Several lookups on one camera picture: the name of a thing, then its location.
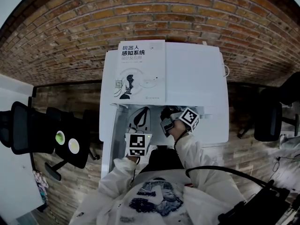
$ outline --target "white jacket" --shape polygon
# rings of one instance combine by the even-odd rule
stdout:
[[[180,139],[176,150],[185,169],[217,165],[192,135]],[[190,179],[184,170],[143,172],[130,186],[136,164],[128,158],[114,163],[98,189],[84,198],[70,225],[217,225],[218,215],[244,201],[222,171],[193,170]],[[194,187],[185,186],[190,182]]]

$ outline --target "black cord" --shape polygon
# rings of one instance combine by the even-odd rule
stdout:
[[[136,162],[136,165],[138,165],[138,164],[140,163],[140,160],[141,160],[141,157],[138,158],[138,160],[137,160],[137,162]],[[133,172],[133,178],[132,178],[132,180],[131,180],[130,185],[133,183],[134,179],[135,179],[135,170],[134,170],[134,172]]]
[[[280,160],[280,157],[277,158],[277,162],[274,164],[273,169],[272,169],[273,174],[270,176],[270,178],[269,178],[268,181],[270,181],[271,178],[274,176],[274,174],[278,171],[278,169],[279,169],[279,167],[280,167],[280,162],[279,162],[279,160]]]
[[[190,129],[188,129],[188,130],[185,130],[177,139],[176,139],[176,141],[175,141],[175,143],[174,143],[174,149],[175,149],[175,151],[176,151],[176,144],[178,143],[178,141],[184,136],[184,134],[186,134],[186,133],[188,133],[190,131]]]
[[[236,170],[231,169],[231,168],[220,167],[220,166],[199,166],[199,167],[189,168],[189,169],[186,170],[186,175],[188,177],[190,177],[189,176],[189,172],[192,171],[192,170],[196,170],[196,169],[212,169],[212,170],[224,171],[224,172],[227,172],[227,173],[232,173],[232,174],[238,175],[238,176],[243,177],[243,178],[247,178],[247,179],[255,182],[256,184],[258,184],[259,186],[261,186],[263,188],[267,185],[266,182],[261,181],[261,180],[259,180],[257,178],[254,178],[254,177],[252,177],[252,176],[250,176],[248,174],[245,174],[245,173],[240,172],[240,171],[236,171]]]
[[[291,160],[300,160],[300,158],[291,158],[291,157],[279,157],[279,158],[285,158],[285,159],[291,159]]]

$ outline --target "wooden floor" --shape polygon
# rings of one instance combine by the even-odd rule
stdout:
[[[33,99],[33,107],[45,112],[47,107],[56,107],[63,111],[74,112],[75,116],[82,118],[86,109],[92,110],[95,116],[91,120],[91,146],[99,155],[102,155],[102,143],[98,139],[98,113],[100,102],[101,84],[81,84],[68,86],[52,86],[39,88],[37,96]],[[250,118],[253,102],[259,92],[259,88],[246,86],[228,86],[230,106],[230,133],[229,141],[220,144],[204,144],[205,151],[219,165],[234,168],[254,177],[268,181],[273,174],[273,166],[276,157],[292,157],[299,150],[280,150],[278,142],[259,142],[254,139],[254,131],[251,129],[243,139],[237,137],[238,131],[245,126]],[[290,109],[286,110],[288,116],[292,116]],[[89,157],[84,169],[76,168],[70,164],[59,170],[62,181],[56,181],[45,171],[44,163],[56,164],[61,159],[55,154],[35,154],[36,167],[47,178],[48,203],[50,209],[59,224],[68,224],[75,209],[82,201],[84,195],[98,186],[101,175],[101,160],[92,161]],[[278,186],[300,191],[298,178],[300,162],[288,159],[280,160],[280,168],[274,174]],[[246,198],[257,193],[260,188],[246,179],[233,176],[240,191]],[[46,209],[44,213],[33,212],[40,225],[56,225],[51,212]]]

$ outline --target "book cover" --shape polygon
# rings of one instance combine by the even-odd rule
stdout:
[[[165,104],[165,41],[123,41],[118,48],[118,64],[113,103]]]

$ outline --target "white cable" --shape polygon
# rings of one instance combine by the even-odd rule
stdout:
[[[230,74],[230,69],[229,69],[229,67],[227,66],[227,65],[225,65],[225,64],[223,64],[225,67],[227,67],[227,70],[228,70],[228,73],[227,73],[227,75],[225,75],[225,76],[223,76],[223,77],[228,77],[228,75]]]

